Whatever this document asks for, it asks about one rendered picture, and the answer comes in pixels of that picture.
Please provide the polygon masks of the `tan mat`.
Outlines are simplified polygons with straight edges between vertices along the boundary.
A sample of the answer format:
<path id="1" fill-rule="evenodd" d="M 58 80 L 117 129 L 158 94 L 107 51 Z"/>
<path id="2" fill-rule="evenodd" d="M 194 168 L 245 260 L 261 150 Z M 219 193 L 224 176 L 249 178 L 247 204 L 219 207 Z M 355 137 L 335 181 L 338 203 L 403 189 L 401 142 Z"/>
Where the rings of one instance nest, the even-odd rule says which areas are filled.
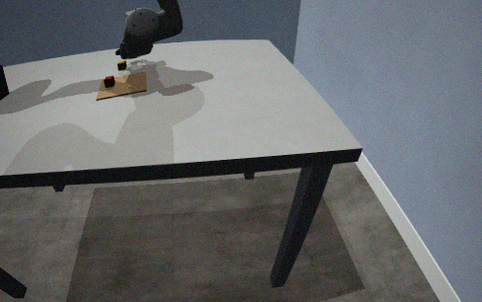
<path id="1" fill-rule="evenodd" d="M 105 79 L 102 80 L 96 101 L 146 92 L 146 72 L 128 74 L 114 78 L 116 83 L 110 88 L 106 88 L 104 84 Z"/>

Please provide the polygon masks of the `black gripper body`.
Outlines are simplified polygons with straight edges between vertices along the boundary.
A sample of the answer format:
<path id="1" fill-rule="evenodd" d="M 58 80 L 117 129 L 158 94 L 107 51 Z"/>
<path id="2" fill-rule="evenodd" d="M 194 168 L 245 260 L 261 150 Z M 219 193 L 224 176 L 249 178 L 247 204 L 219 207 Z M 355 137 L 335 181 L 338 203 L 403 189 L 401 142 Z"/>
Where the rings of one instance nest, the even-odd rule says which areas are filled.
<path id="1" fill-rule="evenodd" d="M 129 58 L 133 58 L 133 57 L 137 57 L 137 56 L 146 55 L 146 54 L 149 54 L 152 50 L 152 44 L 151 44 L 150 47 L 145 52 L 140 53 L 140 54 L 133 54 L 133 53 L 130 53 L 129 51 L 127 51 L 126 48 L 122 46 L 122 43 L 123 43 L 123 39 L 120 41 L 120 57 L 121 57 L 121 59 L 129 59 Z"/>

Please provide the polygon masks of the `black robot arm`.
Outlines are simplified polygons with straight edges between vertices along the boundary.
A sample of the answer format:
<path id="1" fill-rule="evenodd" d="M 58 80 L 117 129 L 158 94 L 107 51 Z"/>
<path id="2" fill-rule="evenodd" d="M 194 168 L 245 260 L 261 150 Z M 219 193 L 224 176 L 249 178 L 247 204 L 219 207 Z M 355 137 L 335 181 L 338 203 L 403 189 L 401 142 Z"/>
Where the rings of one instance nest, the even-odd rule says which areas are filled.
<path id="1" fill-rule="evenodd" d="M 161 12 L 155 13 L 148 8 L 138 8 L 125 12 L 126 22 L 122 46 L 126 47 L 126 50 L 130 53 L 143 53 L 152 43 L 174 37 L 182 31 L 183 20 L 178 1 L 157 1 Z"/>

